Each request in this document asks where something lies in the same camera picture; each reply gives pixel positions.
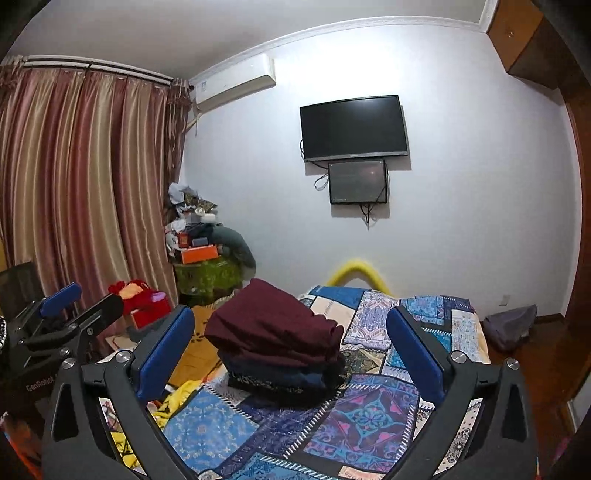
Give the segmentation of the orange box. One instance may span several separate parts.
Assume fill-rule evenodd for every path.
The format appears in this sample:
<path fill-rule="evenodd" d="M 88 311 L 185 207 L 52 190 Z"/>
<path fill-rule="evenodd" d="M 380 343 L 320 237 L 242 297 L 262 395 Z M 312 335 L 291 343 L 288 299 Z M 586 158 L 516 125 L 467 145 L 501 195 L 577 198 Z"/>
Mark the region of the orange box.
<path fill-rule="evenodd" d="M 215 245 L 192 247 L 188 249 L 183 249 L 181 251 L 181 262 L 184 265 L 213 260 L 218 257 L 219 253 Z"/>

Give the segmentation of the black wall television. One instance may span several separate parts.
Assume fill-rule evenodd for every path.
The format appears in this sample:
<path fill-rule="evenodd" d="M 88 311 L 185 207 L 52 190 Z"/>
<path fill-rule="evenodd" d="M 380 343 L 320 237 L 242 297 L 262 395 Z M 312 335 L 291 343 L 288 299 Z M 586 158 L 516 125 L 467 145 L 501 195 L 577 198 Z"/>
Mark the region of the black wall television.
<path fill-rule="evenodd" d="M 406 156 L 407 130 L 397 95 L 344 99 L 300 108 L 307 161 Z"/>

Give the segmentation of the maroon button shirt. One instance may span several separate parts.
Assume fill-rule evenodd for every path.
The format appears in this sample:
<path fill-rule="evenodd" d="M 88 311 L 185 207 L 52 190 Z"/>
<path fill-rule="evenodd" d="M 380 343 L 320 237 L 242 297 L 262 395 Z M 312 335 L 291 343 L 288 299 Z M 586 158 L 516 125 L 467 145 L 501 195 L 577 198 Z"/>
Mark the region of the maroon button shirt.
<path fill-rule="evenodd" d="M 218 352 L 294 368 L 338 364 L 343 334 L 342 325 L 260 279 L 217 308 L 204 330 Z"/>

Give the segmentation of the yellow pool noodle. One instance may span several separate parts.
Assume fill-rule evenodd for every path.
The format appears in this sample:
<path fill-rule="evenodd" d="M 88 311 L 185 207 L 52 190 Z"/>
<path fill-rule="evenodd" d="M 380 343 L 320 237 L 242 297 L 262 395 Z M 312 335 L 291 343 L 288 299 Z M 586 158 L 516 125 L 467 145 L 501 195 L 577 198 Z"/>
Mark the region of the yellow pool noodle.
<path fill-rule="evenodd" d="M 353 279 L 362 279 L 365 281 L 370 288 L 373 290 L 380 291 L 386 295 L 393 295 L 391 289 L 383 277 L 377 272 L 377 270 L 361 259 L 353 259 L 346 261 L 334 274 L 325 285 L 327 286 L 345 286 L 346 283 Z"/>

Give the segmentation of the wooden lap desk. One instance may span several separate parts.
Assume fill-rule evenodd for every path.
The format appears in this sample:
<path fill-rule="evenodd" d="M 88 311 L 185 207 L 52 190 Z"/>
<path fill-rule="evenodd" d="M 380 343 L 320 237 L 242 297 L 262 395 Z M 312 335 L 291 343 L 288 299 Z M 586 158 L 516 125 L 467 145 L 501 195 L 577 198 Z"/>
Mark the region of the wooden lap desk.
<path fill-rule="evenodd" d="M 187 381 L 211 380 L 221 366 L 217 349 L 204 336 L 214 307 L 194 306 L 191 311 L 194 317 L 193 335 L 168 380 L 168 384 L 172 387 L 180 387 Z"/>

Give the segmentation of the small wall monitor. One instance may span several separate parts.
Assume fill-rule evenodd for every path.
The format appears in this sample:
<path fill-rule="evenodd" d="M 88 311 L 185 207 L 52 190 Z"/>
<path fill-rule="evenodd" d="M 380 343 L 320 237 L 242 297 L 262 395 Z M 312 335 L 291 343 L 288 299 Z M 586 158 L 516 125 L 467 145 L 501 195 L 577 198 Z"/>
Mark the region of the small wall monitor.
<path fill-rule="evenodd" d="M 383 159 L 329 163 L 332 205 L 387 204 L 388 184 Z"/>

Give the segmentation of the folded blue denim jeans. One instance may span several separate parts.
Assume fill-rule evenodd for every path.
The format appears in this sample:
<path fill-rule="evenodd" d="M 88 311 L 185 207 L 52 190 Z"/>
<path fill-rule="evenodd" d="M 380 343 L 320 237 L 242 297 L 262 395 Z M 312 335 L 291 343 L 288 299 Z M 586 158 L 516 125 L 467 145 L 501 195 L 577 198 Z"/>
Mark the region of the folded blue denim jeans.
<path fill-rule="evenodd" d="M 239 382 L 269 389 L 329 390 L 338 386 L 344 375 L 342 362 L 293 367 L 232 356 L 223 356 L 221 361 L 228 373 Z"/>

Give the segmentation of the striped pink curtain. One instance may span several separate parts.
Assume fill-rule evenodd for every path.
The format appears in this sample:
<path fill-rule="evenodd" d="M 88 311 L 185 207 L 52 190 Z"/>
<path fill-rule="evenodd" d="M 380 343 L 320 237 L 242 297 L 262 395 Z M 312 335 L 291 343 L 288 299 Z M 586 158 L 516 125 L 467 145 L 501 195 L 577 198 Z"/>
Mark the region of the striped pink curtain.
<path fill-rule="evenodd" d="M 1 242 L 47 294 L 81 286 L 82 307 L 142 280 L 176 304 L 165 247 L 189 85 L 93 69 L 1 66 Z"/>

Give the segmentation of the grey backpack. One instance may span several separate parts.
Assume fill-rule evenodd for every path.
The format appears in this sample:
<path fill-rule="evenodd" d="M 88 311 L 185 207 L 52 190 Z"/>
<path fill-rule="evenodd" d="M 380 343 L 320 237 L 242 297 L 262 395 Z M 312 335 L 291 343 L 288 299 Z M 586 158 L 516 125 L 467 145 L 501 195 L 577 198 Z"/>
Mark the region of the grey backpack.
<path fill-rule="evenodd" d="M 511 352 L 529 336 L 538 314 L 536 305 L 489 315 L 482 322 L 486 338 L 502 352 Z"/>

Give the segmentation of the blue patchwork bedspread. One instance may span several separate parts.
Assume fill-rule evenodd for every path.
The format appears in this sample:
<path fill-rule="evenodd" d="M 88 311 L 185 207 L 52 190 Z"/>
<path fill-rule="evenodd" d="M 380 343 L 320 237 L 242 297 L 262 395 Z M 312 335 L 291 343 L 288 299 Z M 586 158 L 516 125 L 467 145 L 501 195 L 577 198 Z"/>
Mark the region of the blue patchwork bedspread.
<path fill-rule="evenodd" d="M 380 479 L 433 413 L 386 332 L 398 300 L 318 286 L 301 302 L 345 328 L 345 379 L 318 397 L 256 390 L 224 368 L 175 381 L 151 415 L 201 479 Z"/>

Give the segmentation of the grey green pillow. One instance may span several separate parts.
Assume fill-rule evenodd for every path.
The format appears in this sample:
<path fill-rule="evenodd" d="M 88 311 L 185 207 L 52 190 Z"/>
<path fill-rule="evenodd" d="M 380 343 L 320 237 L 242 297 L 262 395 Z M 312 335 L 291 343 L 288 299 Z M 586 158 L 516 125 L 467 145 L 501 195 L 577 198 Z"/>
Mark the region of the grey green pillow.
<path fill-rule="evenodd" d="M 256 269 L 256 259 L 252 255 L 249 246 L 242 235 L 224 226 L 214 226 L 211 232 L 211 241 L 228 247 L 229 251 L 245 268 Z"/>

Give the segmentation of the green cloth covered stand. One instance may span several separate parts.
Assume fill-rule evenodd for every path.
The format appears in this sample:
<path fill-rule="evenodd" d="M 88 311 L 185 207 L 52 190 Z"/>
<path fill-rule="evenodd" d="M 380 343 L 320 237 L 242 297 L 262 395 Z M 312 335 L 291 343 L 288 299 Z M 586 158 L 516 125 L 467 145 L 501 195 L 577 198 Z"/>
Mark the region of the green cloth covered stand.
<path fill-rule="evenodd" d="M 174 273 L 178 292 L 204 305 L 242 287 L 242 267 L 231 258 L 174 264 Z"/>

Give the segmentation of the white air conditioner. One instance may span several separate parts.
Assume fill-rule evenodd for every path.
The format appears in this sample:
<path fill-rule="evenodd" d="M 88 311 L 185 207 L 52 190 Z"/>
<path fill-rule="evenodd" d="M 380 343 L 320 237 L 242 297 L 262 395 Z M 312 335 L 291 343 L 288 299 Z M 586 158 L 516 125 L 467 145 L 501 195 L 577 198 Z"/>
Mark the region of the white air conditioner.
<path fill-rule="evenodd" d="M 198 112 L 208 112 L 230 102 L 276 86 L 273 59 L 260 54 L 199 80 L 194 87 Z"/>

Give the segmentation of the black patterned folded garment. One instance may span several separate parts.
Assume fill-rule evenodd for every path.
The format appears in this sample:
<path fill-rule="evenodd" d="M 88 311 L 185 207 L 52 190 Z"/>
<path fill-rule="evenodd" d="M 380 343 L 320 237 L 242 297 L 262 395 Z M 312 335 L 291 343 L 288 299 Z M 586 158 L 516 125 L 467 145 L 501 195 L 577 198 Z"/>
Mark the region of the black patterned folded garment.
<path fill-rule="evenodd" d="M 318 389 L 312 387 L 281 386 L 256 379 L 249 375 L 228 373 L 228 385 L 232 388 L 249 392 L 266 402 L 273 402 L 281 407 L 311 408 L 325 401 L 339 397 L 338 388 Z"/>

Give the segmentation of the red plush toy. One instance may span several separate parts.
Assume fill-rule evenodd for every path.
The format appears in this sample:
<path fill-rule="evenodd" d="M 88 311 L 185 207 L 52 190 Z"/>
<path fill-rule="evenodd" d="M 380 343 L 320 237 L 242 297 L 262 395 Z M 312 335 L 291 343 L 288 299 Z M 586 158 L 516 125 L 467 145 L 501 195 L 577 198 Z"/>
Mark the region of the red plush toy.
<path fill-rule="evenodd" d="M 108 286 L 108 292 L 122 299 L 124 315 L 130 315 L 136 310 L 151 309 L 166 298 L 164 292 L 152 289 L 141 279 L 118 281 Z"/>

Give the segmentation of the wooden overhead cabinet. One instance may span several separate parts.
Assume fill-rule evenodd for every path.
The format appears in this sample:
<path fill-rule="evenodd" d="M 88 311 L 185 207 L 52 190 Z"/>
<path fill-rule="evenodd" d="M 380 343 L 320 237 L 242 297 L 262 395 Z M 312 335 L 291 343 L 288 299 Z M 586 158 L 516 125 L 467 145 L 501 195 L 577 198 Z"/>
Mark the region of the wooden overhead cabinet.
<path fill-rule="evenodd" d="M 560 86 L 570 54 L 532 1 L 499 1 L 488 36 L 509 75 L 551 90 Z"/>

